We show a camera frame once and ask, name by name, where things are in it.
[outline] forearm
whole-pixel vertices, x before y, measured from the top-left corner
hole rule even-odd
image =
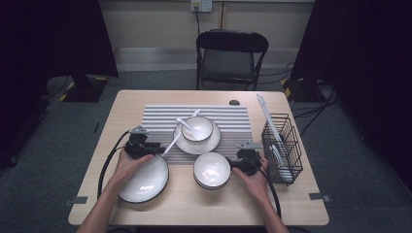
[[[77,232],[106,232],[121,183],[111,178]]]
[[[264,196],[257,198],[257,207],[263,218],[267,233],[285,233],[289,232],[288,228],[281,221],[278,214],[270,202],[269,197]]]

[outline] wooden table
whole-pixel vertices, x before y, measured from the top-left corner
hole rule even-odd
[[[228,105],[236,99],[247,106],[254,142],[261,143],[265,116],[257,93],[264,96],[271,113],[292,115],[282,92],[199,91],[199,90],[123,90],[110,111],[100,140],[86,171],[78,196],[86,196],[85,204],[74,204],[69,222],[82,224],[96,202],[98,178],[107,155],[128,129],[141,124],[146,105]],[[323,200],[311,200],[309,193],[318,193],[318,185],[300,138],[303,171],[294,184],[275,184],[286,225],[326,225],[328,215]],[[105,182],[113,175],[116,154],[108,167]],[[169,182],[154,199],[143,204],[119,200],[110,224],[118,225],[263,225],[253,199],[242,182],[231,175],[218,190],[200,187],[193,179],[192,166],[169,165]]]

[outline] white saucer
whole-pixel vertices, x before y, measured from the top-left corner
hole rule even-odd
[[[221,129],[219,129],[219,126],[212,120],[210,120],[210,122],[213,124],[213,131],[209,138],[203,141],[191,141],[186,137],[180,137],[176,145],[184,152],[191,154],[202,154],[213,150],[221,140]],[[180,132],[182,132],[182,124],[176,126],[173,138],[176,138]]]

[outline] white plate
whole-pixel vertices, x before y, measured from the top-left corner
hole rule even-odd
[[[180,137],[178,141],[176,141],[176,145],[184,152],[191,154],[202,154],[213,150],[221,140],[221,130],[215,122],[212,120],[210,120],[210,122],[213,124],[213,131],[209,138],[203,141],[194,142],[186,137]],[[182,124],[178,124],[178,126],[176,126],[175,132],[173,133],[173,138],[176,138],[179,132],[182,132]]]
[[[160,155],[145,163],[119,192],[119,197],[130,203],[143,203],[157,197],[169,180],[169,167]]]

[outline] gray carpet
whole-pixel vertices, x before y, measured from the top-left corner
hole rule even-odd
[[[267,69],[275,73],[281,69]],[[43,121],[17,156],[17,167],[0,170],[0,232],[74,232],[66,199],[77,195],[88,162],[118,91],[122,89],[195,89],[195,71],[124,72],[111,79],[98,103],[50,99]],[[282,76],[262,77],[262,83]],[[51,93],[65,78],[49,83]],[[242,89],[243,85],[206,83],[205,89]],[[279,83],[257,90],[283,91]],[[325,96],[330,87],[322,86]],[[294,115],[319,103],[291,103]],[[310,117],[296,119],[301,131]],[[302,136],[330,222],[310,232],[411,232],[412,198],[391,167],[361,140],[340,104],[324,110]],[[210,232],[203,228],[139,227],[138,232]],[[263,232],[262,228],[214,228],[215,232]],[[291,232],[303,232],[291,229]]]

